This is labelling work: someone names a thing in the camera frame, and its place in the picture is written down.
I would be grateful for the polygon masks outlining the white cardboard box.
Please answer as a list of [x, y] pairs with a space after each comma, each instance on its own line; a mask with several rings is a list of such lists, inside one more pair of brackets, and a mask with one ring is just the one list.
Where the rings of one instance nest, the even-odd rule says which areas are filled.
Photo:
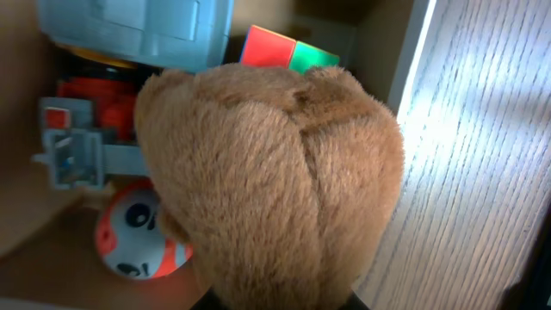
[[[226, 60], [238, 61], [258, 25], [338, 53], [366, 90], [387, 100], [410, 1], [248, 1], [234, 5]], [[1, 2], [1, 306], [187, 309], [207, 285], [186, 264], [170, 276], [113, 274], [93, 246], [105, 195], [50, 188], [31, 161], [41, 149], [37, 102], [53, 93], [67, 56], [40, 31], [32, 0]]]

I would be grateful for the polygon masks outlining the orange toy ball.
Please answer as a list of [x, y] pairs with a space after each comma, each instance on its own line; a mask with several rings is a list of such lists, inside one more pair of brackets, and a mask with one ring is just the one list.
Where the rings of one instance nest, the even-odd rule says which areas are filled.
[[158, 228], [160, 200], [148, 179], [118, 191], [99, 217], [95, 246], [114, 273], [133, 280], [167, 276], [193, 255], [190, 245], [178, 244]]

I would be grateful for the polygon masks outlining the brown plush toy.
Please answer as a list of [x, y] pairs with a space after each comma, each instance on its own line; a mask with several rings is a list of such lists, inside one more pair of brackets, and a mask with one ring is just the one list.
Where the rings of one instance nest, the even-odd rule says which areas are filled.
[[338, 309], [399, 199], [403, 137], [345, 69], [149, 77], [134, 126], [161, 208], [226, 309]]

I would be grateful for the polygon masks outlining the colourful puzzle cube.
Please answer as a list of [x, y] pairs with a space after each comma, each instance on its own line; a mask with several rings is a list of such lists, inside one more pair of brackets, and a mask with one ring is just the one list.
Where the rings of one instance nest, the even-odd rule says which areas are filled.
[[312, 67], [339, 65], [340, 58], [305, 42], [252, 25], [239, 62], [255, 67], [284, 67], [305, 73]]

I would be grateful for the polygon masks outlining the yellow grey toy car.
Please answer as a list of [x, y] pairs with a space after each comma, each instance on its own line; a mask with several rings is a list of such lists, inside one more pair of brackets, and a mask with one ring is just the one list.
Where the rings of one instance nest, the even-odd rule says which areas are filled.
[[51, 40], [197, 73], [222, 63], [233, 0], [38, 0]]

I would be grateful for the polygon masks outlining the red toy fire truck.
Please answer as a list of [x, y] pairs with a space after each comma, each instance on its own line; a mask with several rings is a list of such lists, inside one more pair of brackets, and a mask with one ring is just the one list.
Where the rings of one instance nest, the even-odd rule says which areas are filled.
[[73, 65], [54, 96], [39, 102], [43, 152], [55, 189], [102, 189], [113, 176], [145, 177], [133, 129], [136, 96], [153, 70], [97, 63]]

